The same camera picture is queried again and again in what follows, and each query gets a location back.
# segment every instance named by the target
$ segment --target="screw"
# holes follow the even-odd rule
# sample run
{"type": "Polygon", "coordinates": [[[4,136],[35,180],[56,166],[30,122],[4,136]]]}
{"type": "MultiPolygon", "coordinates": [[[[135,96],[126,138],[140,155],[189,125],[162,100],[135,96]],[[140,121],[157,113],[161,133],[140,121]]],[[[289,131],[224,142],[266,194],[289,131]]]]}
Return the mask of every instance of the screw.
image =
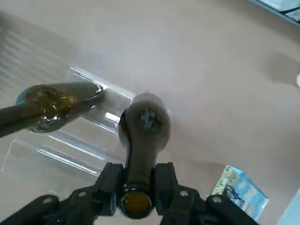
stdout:
{"type": "Polygon", "coordinates": [[[86,196],[86,192],[83,191],[79,193],[79,197],[84,197],[84,196],[86,196]]]}
{"type": "Polygon", "coordinates": [[[180,195],[181,196],[188,196],[188,192],[187,191],[180,191],[180,195]]]}
{"type": "Polygon", "coordinates": [[[218,196],[215,196],[215,197],[212,198],[212,201],[213,201],[214,203],[221,203],[221,202],[222,202],[222,199],[221,199],[220,197],[218,197],[218,196]]]}
{"type": "Polygon", "coordinates": [[[45,198],[45,199],[43,200],[43,203],[44,203],[44,204],[47,204],[47,203],[49,203],[49,202],[51,202],[51,201],[52,201],[51,198],[45,198]]]}

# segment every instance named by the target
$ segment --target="glass bottle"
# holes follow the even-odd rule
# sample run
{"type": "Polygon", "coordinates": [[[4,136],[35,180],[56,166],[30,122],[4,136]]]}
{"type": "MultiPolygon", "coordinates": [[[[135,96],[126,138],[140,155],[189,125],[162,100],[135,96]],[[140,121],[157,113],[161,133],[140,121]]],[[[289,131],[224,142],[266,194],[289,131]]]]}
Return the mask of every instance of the glass bottle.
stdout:
{"type": "Polygon", "coordinates": [[[103,88],[89,81],[29,87],[18,96],[16,105],[0,109],[0,137],[24,128],[36,133],[58,130],[103,98],[103,88]]]}

